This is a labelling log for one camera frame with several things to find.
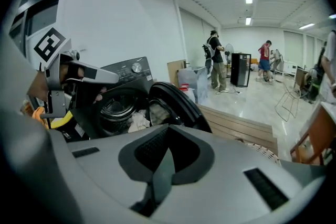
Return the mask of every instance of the plastic storage bin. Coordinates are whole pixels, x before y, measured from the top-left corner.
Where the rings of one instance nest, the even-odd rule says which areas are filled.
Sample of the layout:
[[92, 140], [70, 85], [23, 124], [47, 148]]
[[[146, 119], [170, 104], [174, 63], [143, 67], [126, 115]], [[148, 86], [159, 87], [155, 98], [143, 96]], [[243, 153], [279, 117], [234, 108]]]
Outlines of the plastic storage bin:
[[196, 103], [202, 104], [208, 97], [208, 77], [205, 67], [187, 67], [177, 72], [179, 87], [189, 84], [193, 90]]

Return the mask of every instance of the blue shorts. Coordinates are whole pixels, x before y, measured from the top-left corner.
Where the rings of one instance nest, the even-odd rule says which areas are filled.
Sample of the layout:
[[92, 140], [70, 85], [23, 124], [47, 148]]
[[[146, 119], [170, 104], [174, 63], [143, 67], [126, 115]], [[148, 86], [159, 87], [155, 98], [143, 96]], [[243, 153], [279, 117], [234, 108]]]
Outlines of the blue shorts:
[[269, 60], [265, 60], [265, 59], [260, 60], [258, 67], [259, 69], [262, 69], [265, 71], [271, 70], [271, 65], [269, 64]]

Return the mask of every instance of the white shirt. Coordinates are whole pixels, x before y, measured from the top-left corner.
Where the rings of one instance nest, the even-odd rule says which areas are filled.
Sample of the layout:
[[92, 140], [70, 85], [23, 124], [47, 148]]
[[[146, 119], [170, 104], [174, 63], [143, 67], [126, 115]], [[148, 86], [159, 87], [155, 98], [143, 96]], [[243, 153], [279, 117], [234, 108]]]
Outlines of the white shirt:
[[[323, 54], [330, 61], [331, 73], [334, 78], [336, 78], [336, 34], [330, 32], [328, 35], [326, 50]], [[320, 94], [326, 99], [328, 103], [336, 103], [336, 98], [331, 92], [331, 82], [327, 74], [323, 75]]]

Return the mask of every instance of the washing machine control panel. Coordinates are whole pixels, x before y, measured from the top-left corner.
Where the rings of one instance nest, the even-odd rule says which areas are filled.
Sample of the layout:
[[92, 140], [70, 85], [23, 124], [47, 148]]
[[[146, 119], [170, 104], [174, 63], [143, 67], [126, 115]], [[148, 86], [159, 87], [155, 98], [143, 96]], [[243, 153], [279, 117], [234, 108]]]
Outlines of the washing machine control panel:
[[114, 84], [113, 88], [143, 77], [146, 77], [147, 80], [153, 79], [147, 57], [117, 62], [102, 67], [102, 69], [112, 71], [119, 75], [119, 82]]

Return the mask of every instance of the white appliance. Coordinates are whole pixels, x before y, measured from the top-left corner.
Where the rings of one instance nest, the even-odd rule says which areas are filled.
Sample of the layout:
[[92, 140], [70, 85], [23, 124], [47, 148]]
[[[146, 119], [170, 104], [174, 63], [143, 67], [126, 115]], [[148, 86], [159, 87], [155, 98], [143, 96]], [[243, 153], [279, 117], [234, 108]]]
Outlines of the white appliance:
[[298, 69], [298, 66], [297, 66], [296, 63], [284, 61], [284, 63], [283, 63], [284, 74], [290, 74], [290, 75], [295, 76], [297, 69]]

